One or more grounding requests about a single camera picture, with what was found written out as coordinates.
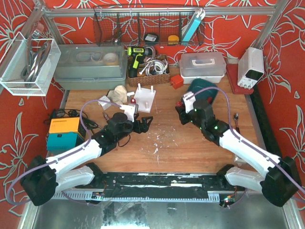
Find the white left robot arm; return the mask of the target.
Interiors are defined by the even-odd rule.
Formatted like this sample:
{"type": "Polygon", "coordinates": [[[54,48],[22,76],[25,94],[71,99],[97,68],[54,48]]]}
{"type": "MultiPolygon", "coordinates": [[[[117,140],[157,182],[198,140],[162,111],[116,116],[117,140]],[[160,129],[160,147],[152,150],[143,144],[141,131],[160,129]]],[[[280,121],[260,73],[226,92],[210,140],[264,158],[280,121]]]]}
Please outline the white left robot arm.
{"type": "Polygon", "coordinates": [[[124,113],[117,112],[108,119],[106,126],[84,143],[64,153],[48,158],[35,157],[20,184],[35,206],[41,206],[59,192],[72,187],[98,187],[103,173],[92,163],[118,146],[118,143],[134,133],[146,133],[152,116],[134,116],[131,121],[124,113]]]}

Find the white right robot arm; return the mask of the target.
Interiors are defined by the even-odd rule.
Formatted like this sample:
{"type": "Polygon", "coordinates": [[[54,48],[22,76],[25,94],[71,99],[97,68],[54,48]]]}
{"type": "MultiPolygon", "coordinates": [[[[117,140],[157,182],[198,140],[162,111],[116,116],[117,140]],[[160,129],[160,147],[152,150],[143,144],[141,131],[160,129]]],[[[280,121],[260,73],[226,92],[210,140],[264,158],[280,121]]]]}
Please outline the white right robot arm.
{"type": "Polygon", "coordinates": [[[277,207],[282,207],[301,187],[292,158],[271,154],[242,137],[228,123],[215,117],[212,105],[206,100],[179,102],[175,109],[181,124],[191,122],[201,130],[205,139],[231,151],[255,169],[249,171],[233,165],[223,167],[224,178],[230,185],[261,192],[277,207]]]}

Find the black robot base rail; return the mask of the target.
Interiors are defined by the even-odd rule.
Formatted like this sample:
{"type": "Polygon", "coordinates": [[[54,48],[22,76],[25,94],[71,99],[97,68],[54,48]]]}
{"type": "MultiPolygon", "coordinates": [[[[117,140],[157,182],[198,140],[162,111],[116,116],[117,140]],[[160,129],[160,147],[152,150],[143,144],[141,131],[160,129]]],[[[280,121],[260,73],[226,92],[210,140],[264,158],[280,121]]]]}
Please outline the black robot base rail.
{"type": "Polygon", "coordinates": [[[117,173],[99,176],[93,184],[76,188],[102,189],[107,198],[207,198],[208,193],[241,192],[216,174],[194,173],[117,173]]]}

